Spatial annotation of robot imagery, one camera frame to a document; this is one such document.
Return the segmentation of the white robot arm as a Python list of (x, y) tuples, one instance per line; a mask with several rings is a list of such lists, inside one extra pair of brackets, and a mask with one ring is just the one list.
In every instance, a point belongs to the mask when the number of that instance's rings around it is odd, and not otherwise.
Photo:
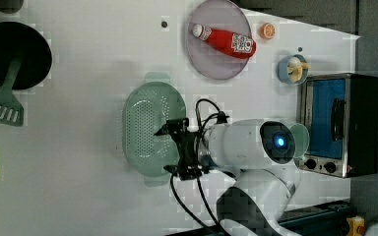
[(164, 169), (182, 181), (211, 170), (235, 183), (216, 203), (217, 220), (230, 236), (302, 236), (279, 224), (300, 183), (294, 162), (296, 143), (290, 128), (262, 119), (228, 123), (224, 117), (196, 132), (188, 120), (168, 120), (156, 131), (174, 141), (179, 160)]

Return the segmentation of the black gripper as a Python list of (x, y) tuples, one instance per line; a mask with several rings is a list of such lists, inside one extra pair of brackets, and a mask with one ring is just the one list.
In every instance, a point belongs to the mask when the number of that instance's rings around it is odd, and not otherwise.
[(165, 165), (163, 169), (177, 175), (182, 181), (194, 180), (210, 172), (210, 167), (199, 157), (199, 135), (190, 132), (188, 126), (188, 118), (167, 120), (166, 124), (155, 132), (156, 136), (170, 135), (175, 142), (179, 154), (178, 163)]

